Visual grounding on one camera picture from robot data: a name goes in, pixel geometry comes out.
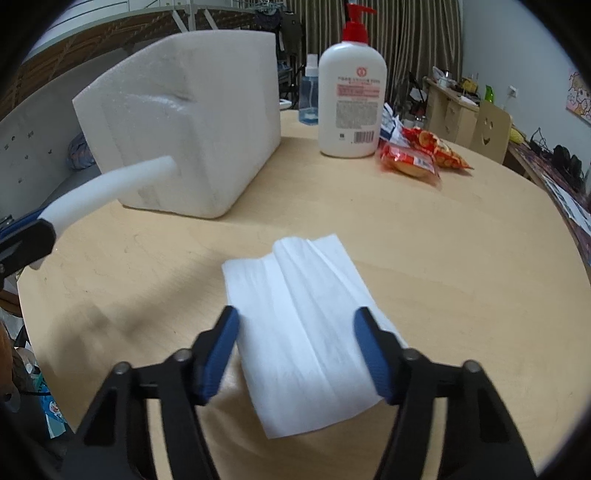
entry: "round wooden table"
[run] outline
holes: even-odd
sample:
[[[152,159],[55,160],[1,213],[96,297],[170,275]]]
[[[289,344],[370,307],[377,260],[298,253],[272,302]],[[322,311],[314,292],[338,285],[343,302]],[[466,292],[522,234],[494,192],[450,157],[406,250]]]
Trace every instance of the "round wooden table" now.
[[[317,130],[282,114],[281,146],[223,217],[200,220],[113,202],[73,225],[22,310],[41,369],[76,427],[112,366],[160,362],[208,329],[226,302],[221,265],[288,235],[338,234],[380,308],[433,361],[480,361],[540,466],[591,393],[591,288],[559,212],[536,185],[456,147],[472,174],[436,189],[375,159],[318,152]],[[443,441],[436,402],[427,477]],[[156,405],[155,457],[165,460]],[[199,408],[222,479],[370,479],[395,408],[383,402],[318,432],[267,440],[234,354]]]

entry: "snack package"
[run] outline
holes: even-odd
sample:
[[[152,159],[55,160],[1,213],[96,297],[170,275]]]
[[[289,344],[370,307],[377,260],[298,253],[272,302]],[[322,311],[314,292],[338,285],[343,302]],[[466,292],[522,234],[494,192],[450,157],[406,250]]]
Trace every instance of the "snack package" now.
[[[437,135],[421,128],[402,128],[402,135],[413,148],[433,157],[438,167],[472,169],[460,154],[454,152]]]
[[[432,156],[412,148],[385,143],[380,150],[380,164],[383,171],[401,171],[433,186],[441,180]]]

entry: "curtain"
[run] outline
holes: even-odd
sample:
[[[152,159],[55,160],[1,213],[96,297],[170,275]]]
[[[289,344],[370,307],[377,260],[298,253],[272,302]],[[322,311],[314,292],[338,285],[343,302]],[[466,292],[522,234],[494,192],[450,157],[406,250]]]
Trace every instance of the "curtain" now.
[[[408,90],[408,72],[420,80],[435,65],[460,79],[462,26],[458,0],[360,0],[377,15],[363,15],[369,44],[388,65],[386,100],[397,102]],[[301,18],[305,32],[302,59],[307,53],[322,54],[340,42],[343,30],[342,0],[287,0],[288,8]]]

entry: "pump nozzle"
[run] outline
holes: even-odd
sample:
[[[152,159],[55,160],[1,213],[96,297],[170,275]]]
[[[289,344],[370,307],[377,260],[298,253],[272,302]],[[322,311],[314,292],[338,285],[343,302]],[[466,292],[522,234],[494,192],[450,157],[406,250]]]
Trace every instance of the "pump nozzle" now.
[[[369,14],[376,14],[377,12],[370,7],[357,4],[347,4],[350,21],[345,23],[343,29],[343,41],[358,41],[360,43],[368,43],[368,31],[365,25],[361,23],[361,13],[367,12]]]

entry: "barcode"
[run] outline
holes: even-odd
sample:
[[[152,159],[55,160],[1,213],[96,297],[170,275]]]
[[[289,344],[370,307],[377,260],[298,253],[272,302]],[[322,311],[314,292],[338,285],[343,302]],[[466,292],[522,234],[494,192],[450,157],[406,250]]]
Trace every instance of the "barcode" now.
[[[374,141],[374,132],[355,132],[353,143],[371,143]]]

